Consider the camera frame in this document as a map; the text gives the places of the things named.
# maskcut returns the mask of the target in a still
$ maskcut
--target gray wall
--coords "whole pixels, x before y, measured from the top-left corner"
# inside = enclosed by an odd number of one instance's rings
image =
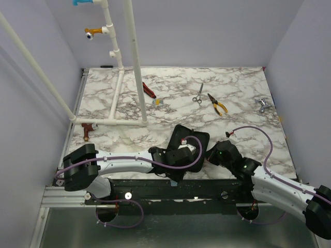
[[[100,6],[46,0],[81,67],[116,65]],[[303,0],[133,0],[144,66],[266,66]],[[131,66],[121,0],[109,0],[125,66]]]
[[[0,9],[73,107],[80,68],[46,3],[1,1]],[[0,246],[28,247],[68,119],[1,27],[0,45]]]
[[[298,174],[331,187],[331,1],[305,0],[266,69]]]

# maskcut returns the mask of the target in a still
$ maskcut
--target marble surface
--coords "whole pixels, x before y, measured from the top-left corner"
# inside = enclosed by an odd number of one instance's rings
[[[153,99],[145,95],[149,125],[139,126],[99,126],[89,133],[89,142],[99,150],[110,152],[136,152],[151,146],[166,148],[174,127],[181,124],[197,131],[208,132],[208,148],[216,141],[226,139],[225,131],[244,125],[262,128],[273,143],[268,167],[281,175],[296,178],[295,168],[274,107],[259,113],[260,104],[255,99],[267,98],[272,102],[270,91],[262,68],[142,68],[143,81],[154,91],[162,105],[153,105]],[[107,118],[113,99],[118,70],[92,68],[89,70],[84,95],[79,109],[79,117]],[[202,104],[192,102],[201,83]],[[220,101],[228,109],[218,116],[207,93]],[[116,109],[116,119],[137,120],[141,117],[138,94],[132,69],[126,69],[121,94]],[[246,157],[263,162],[269,151],[266,137],[259,131],[243,129],[232,136],[239,151]],[[86,142],[83,128],[76,125],[70,141],[69,152]],[[163,179],[154,174],[114,173],[114,179]],[[198,173],[187,173],[184,179],[229,179],[231,173],[220,166],[205,161]]]

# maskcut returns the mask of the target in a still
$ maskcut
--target metal faucet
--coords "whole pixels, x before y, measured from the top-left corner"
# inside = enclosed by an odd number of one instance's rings
[[[267,100],[265,98],[261,98],[259,100],[255,100],[255,102],[260,102],[261,103],[261,107],[260,107],[260,113],[264,113],[265,109],[271,107],[272,105],[270,103],[267,102]]]

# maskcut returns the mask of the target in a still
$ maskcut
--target pliers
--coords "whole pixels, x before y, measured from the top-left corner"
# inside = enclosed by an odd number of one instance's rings
[[[212,101],[212,104],[214,106],[214,109],[216,111],[216,113],[219,115],[219,116],[222,116],[222,113],[218,111],[217,109],[217,106],[220,106],[222,109],[224,109],[224,111],[227,113],[228,110],[227,108],[220,102],[216,101],[216,99],[214,97],[212,97],[210,94],[208,94],[210,100]]]

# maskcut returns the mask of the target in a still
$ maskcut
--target red utility knife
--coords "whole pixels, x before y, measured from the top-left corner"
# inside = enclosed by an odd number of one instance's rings
[[[143,82],[143,88],[144,88],[144,92],[149,95],[150,97],[152,98],[156,98],[156,95],[154,94],[153,91],[151,91],[146,85],[145,83]]]

